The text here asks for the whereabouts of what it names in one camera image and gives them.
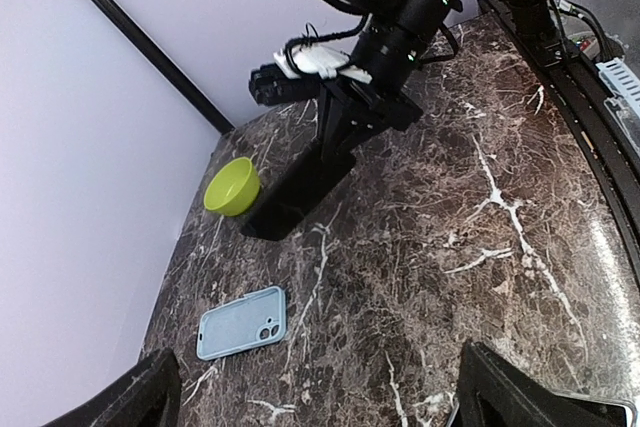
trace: granite countertop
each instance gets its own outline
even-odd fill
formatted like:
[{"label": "granite countertop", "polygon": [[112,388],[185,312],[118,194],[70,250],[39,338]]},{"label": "granite countertop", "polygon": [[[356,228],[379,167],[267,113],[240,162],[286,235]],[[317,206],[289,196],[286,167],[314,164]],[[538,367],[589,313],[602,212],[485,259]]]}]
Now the granite countertop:
[{"label": "granite countertop", "polygon": [[[175,351],[181,425],[444,425],[468,338],[548,388],[640,397],[640,294],[576,140],[493,17],[453,31],[459,56],[408,82],[422,120],[357,149],[282,242],[242,237],[202,196],[241,155],[272,184],[315,104],[220,142],[143,349]],[[288,296],[285,340],[198,360],[200,316],[270,285]]]}]

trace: black pole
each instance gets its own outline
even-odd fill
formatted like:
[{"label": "black pole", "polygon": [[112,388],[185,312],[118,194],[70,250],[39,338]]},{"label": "black pole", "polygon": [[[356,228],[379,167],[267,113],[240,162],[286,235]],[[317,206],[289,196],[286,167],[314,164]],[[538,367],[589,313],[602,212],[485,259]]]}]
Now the black pole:
[{"label": "black pole", "polygon": [[221,134],[234,127],[114,0],[92,0],[127,39]]}]

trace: yellow-green bowl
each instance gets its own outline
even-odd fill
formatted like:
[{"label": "yellow-green bowl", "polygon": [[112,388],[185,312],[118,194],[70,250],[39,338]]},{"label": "yellow-green bowl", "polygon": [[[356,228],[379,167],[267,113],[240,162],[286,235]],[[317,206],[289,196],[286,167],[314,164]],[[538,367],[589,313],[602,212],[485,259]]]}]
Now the yellow-green bowl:
[{"label": "yellow-green bowl", "polygon": [[245,212],[260,191],[260,178],[253,162],[240,157],[225,165],[204,193],[204,207],[227,217]]}]

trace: wall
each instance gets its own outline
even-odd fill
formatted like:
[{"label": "wall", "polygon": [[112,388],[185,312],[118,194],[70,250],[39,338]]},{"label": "wall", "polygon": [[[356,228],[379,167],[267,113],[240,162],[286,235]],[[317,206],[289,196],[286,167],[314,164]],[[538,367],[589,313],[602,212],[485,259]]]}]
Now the wall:
[{"label": "wall", "polygon": [[[116,0],[236,125],[264,113],[247,90],[252,69],[312,22],[328,33],[354,17],[321,0]],[[477,15],[476,0],[450,23]],[[347,48],[351,44],[342,44]]]},{"label": "wall", "polygon": [[88,0],[0,0],[0,425],[135,364],[218,134]]}]

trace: marble countertop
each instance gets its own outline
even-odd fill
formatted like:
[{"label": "marble countertop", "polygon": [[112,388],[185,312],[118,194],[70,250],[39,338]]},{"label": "marble countertop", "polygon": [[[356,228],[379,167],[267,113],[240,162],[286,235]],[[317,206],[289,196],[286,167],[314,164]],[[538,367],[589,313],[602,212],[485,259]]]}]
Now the marble countertop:
[{"label": "marble countertop", "polygon": [[[408,82],[422,120],[357,149],[282,242],[242,237],[202,196],[242,155],[272,184],[315,104],[220,142],[143,349],[176,352],[181,425],[444,425],[467,338],[548,388],[640,398],[640,294],[576,140],[491,16],[454,33],[459,56]],[[200,316],[270,285],[288,296],[285,339],[198,360]]]}]

